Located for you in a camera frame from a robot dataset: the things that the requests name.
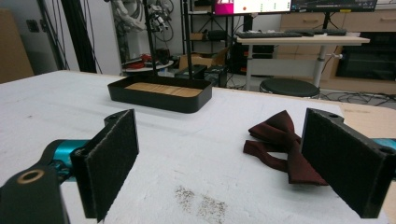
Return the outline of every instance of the desk leg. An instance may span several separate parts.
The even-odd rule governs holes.
[[[317,58],[317,63],[315,64],[315,70],[314,70],[314,83],[313,84],[316,87],[319,87],[320,78],[321,78],[322,70],[324,67],[325,56],[326,56],[326,46],[320,46],[320,53]]]
[[[251,69],[253,66],[253,45],[248,46],[248,54],[247,54],[247,83],[246,90],[250,91],[250,79],[251,79]]]

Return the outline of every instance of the tray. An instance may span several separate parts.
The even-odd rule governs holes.
[[[133,76],[107,85],[113,101],[194,113],[212,98],[211,82],[174,77]]]

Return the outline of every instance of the bow tie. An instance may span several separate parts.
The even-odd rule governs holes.
[[[247,140],[244,153],[255,156],[267,166],[289,175],[290,184],[327,186],[300,152],[301,137],[294,132],[293,122],[286,110],[248,130],[250,135],[263,142]],[[288,159],[273,157],[269,152],[283,152]]]

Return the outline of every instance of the round stool seat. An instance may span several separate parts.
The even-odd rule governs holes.
[[[320,90],[309,82],[291,78],[269,78],[260,84],[261,91],[269,91],[274,94],[313,97],[320,94]]]

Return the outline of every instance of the drawer handle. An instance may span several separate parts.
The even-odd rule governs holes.
[[[303,19],[304,22],[318,22],[318,19]]]
[[[384,18],[384,17],[382,17],[381,18],[381,21],[396,21],[396,17],[389,17],[389,18]]]

